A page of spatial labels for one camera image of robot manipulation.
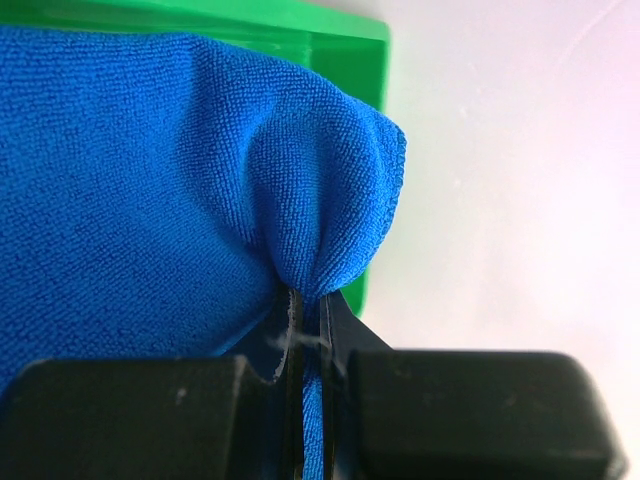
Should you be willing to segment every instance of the towel fold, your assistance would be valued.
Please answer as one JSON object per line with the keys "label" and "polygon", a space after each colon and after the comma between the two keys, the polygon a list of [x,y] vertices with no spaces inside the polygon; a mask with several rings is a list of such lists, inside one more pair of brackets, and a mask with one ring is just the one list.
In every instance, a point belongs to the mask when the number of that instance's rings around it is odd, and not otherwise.
{"label": "towel fold", "polygon": [[0,27],[0,391],[41,358],[219,354],[279,282],[309,301],[347,285],[389,229],[403,159],[389,120],[279,59]]}

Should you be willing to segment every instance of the green tray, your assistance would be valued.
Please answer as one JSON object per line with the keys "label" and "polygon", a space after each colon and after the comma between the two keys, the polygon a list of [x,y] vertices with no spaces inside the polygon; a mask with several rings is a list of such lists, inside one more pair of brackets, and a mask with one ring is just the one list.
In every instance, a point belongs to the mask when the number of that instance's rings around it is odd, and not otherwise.
{"label": "green tray", "polygon": [[[285,58],[382,109],[389,29],[297,0],[3,0],[0,23],[101,32],[187,31]],[[367,272],[343,293],[356,315]]]}

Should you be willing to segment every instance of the black clamp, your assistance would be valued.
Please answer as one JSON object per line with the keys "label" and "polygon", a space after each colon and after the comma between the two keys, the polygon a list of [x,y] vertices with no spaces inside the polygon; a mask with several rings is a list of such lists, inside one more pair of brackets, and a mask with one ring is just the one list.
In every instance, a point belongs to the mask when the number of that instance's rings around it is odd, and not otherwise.
{"label": "black clamp", "polygon": [[[340,293],[317,313],[325,480],[615,480],[593,384],[555,353],[397,351]],[[0,405],[0,478],[299,479],[302,299],[213,359],[47,361]]]}

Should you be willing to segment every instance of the microfiber towel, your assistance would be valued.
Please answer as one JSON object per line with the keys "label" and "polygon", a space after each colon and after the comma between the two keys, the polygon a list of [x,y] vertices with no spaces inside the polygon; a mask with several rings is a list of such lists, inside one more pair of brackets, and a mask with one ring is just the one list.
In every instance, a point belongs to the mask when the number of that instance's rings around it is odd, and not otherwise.
{"label": "microfiber towel", "polygon": [[[0,391],[42,358],[223,352],[388,231],[404,139],[294,64],[186,35],[0,27]],[[321,403],[305,385],[305,478]]]}

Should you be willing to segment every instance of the white background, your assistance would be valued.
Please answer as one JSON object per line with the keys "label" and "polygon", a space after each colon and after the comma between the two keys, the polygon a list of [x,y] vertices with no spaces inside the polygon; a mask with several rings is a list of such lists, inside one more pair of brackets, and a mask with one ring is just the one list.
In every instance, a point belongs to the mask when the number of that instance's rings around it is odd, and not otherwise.
{"label": "white background", "polygon": [[391,26],[409,141],[364,321],[576,356],[640,463],[640,0],[320,3]]}

